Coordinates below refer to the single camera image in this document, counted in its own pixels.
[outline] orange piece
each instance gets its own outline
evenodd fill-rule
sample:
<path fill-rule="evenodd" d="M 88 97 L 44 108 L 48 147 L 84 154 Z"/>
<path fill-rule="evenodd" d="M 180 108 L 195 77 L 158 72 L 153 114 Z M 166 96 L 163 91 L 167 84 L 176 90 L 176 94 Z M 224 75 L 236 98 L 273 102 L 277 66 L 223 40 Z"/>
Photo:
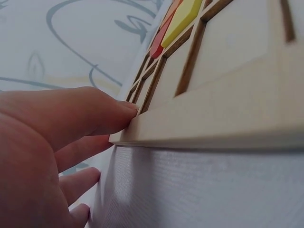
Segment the orange piece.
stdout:
<path fill-rule="evenodd" d="M 163 25 L 161 30 L 155 36 L 155 39 L 151 45 L 150 56 L 152 58 L 157 58 L 162 53 L 163 47 L 161 46 L 162 39 L 166 34 L 166 31 L 171 23 L 173 14 L 168 18 L 167 22 Z"/>
<path fill-rule="evenodd" d="M 166 24 L 168 19 L 175 13 L 176 9 L 180 6 L 183 0 L 173 0 L 173 3 L 171 4 L 170 8 L 168 9 L 168 12 L 164 18 L 164 20 L 161 23 L 160 29 Z"/>

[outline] white textured surface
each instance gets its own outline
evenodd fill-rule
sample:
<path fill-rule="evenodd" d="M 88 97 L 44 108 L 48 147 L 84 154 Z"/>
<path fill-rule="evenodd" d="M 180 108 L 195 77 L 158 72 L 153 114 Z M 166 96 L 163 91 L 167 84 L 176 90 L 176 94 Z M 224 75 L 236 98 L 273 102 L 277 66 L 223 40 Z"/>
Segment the white textured surface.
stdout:
<path fill-rule="evenodd" d="M 109 159 L 91 227 L 304 227 L 300 152 L 119 147 Z"/>

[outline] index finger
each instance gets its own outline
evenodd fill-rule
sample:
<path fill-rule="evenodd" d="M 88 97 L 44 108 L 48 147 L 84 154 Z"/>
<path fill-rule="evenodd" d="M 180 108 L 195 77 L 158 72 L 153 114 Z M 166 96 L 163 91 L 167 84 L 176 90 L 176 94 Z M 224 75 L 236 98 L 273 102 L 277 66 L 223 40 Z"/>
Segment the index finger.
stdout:
<path fill-rule="evenodd" d="M 54 151 L 87 135 L 112 134 L 136 116 L 136 106 L 92 88 L 5 92 L 0 113 L 42 135 Z"/>

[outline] fingernail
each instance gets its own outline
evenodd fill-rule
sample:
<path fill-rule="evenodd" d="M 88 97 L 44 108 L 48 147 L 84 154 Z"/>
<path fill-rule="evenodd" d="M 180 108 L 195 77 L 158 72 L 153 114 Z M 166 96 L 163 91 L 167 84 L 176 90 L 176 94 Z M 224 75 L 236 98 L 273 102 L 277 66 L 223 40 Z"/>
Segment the fingernail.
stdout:
<path fill-rule="evenodd" d="M 131 108 L 131 109 L 134 109 L 134 110 L 138 110 L 138 106 L 134 103 L 127 102 L 127 101 L 118 101 L 118 103 L 125 106 L 125 107 Z"/>

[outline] patterned fabric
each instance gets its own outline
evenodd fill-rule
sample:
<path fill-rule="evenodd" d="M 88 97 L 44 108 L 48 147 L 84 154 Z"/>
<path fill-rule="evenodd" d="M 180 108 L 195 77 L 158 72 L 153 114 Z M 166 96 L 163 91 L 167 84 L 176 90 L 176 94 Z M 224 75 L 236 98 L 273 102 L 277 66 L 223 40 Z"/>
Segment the patterned fabric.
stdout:
<path fill-rule="evenodd" d="M 0 0 L 0 91 L 94 86 L 116 97 L 162 2 Z"/>

